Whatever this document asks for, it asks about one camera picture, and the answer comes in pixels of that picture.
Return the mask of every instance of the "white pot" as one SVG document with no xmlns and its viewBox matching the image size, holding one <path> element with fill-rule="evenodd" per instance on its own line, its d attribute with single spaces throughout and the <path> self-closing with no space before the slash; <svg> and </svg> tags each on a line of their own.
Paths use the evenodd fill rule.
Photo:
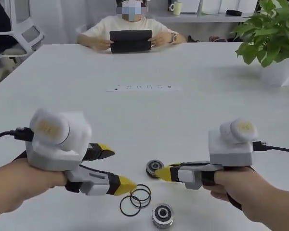
<svg viewBox="0 0 289 231">
<path fill-rule="evenodd" d="M 261 70 L 261 80 L 273 86 L 289 86 L 289 58 Z"/>
</svg>

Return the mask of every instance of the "wristwatch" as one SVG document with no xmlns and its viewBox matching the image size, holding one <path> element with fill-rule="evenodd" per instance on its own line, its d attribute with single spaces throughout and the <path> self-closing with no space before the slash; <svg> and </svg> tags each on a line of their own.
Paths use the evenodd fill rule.
<svg viewBox="0 0 289 231">
<path fill-rule="evenodd" d="M 172 33 L 172 34 L 171 34 L 171 41 L 170 41 L 170 43 L 174 43 L 174 42 L 176 42 L 176 41 L 177 41 L 177 34 Z"/>
</svg>

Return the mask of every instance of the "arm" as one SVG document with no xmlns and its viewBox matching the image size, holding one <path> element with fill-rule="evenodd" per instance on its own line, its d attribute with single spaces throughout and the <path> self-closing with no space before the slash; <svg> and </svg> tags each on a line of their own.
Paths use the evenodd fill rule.
<svg viewBox="0 0 289 231">
<path fill-rule="evenodd" d="M 158 21 L 154 21 L 154 32 L 156 34 L 160 34 L 160 33 L 166 33 L 168 34 L 168 38 L 171 38 L 171 35 L 174 33 L 177 35 L 177 40 L 173 43 L 173 44 L 181 44 L 186 42 L 186 39 L 183 35 L 179 34 L 176 31 L 170 30 L 168 29 L 165 25 L 163 25 L 162 23 L 158 22 Z"/>
<path fill-rule="evenodd" d="M 289 192 L 275 189 L 270 197 L 260 220 L 272 231 L 289 231 Z"/>
<path fill-rule="evenodd" d="M 96 43 L 96 38 L 80 34 L 77 37 L 77 43 L 85 47 L 93 47 Z"/>
<path fill-rule="evenodd" d="M 0 214 L 12 212 L 25 200 L 65 184 L 66 177 L 62 172 L 31 167 L 27 159 L 15 160 L 0 167 Z"/>
<path fill-rule="evenodd" d="M 82 46 L 93 47 L 97 43 L 97 41 L 101 39 L 100 37 L 105 30 L 104 21 L 105 20 L 100 21 L 91 29 L 78 35 L 77 43 Z"/>
<path fill-rule="evenodd" d="M 0 214 L 11 209 L 17 201 L 11 177 L 0 169 Z"/>
<path fill-rule="evenodd" d="M 249 168 L 217 171 L 217 186 L 204 186 L 214 198 L 229 202 L 226 192 L 242 205 L 245 216 L 272 231 L 289 231 L 289 192 L 275 188 Z"/>
<path fill-rule="evenodd" d="M 175 42 L 173 42 L 172 44 L 181 44 L 181 43 L 184 43 L 184 42 L 186 42 L 185 37 L 183 35 L 181 35 L 181 34 L 177 34 L 177 40 Z"/>
</svg>

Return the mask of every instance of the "person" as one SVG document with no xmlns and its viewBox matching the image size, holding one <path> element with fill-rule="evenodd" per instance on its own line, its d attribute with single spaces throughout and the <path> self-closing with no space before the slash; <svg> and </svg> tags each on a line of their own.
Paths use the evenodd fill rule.
<svg viewBox="0 0 289 231">
<path fill-rule="evenodd" d="M 150 40 L 153 47 L 186 42 L 183 35 L 168 29 L 154 19 L 144 17 L 147 0 L 116 0 L 116 2 L 118 14 L 102 19 L 97 25 L 80 34 L 77 39 L 79 44 L 105 51 L 113 43 L 110 41 L 109 32 L 120 30 L 152 30 Z"/>
<path fill-rule="evenodd" d="M 289 231 L 289 192 L 277 189 L 249 168 L 218 171 L 218 186 L 205 187 L 214 198 L 228 202 L 226 192 L 242 205 L 245 216 L 272 231 Z M 64 186 L 61 172 L 31 167 L 26 159 L 0 167 L 0 214 L 16 210 L 25 200 L 55 186 Z"/>
<path fill-rule="evenodd" d="M 63 172 L 31 167 L 26 158 L 0 167 L 0 214 L 18 209 L 22 203 L 67 182 Z"/>
</svg>

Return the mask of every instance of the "mug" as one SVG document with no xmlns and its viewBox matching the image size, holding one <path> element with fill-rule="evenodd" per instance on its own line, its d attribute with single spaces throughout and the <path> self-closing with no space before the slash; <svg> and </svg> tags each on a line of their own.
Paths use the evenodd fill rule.
<svg viewBox="0 0 289 231">
<path fill-rule="evenodd" d="M 170 5 L 170 11 L 173 12 L 174 15 L 180 15 L 182 9 L 182 3 L 181 2 L 175 2 Z"/>
</svg>

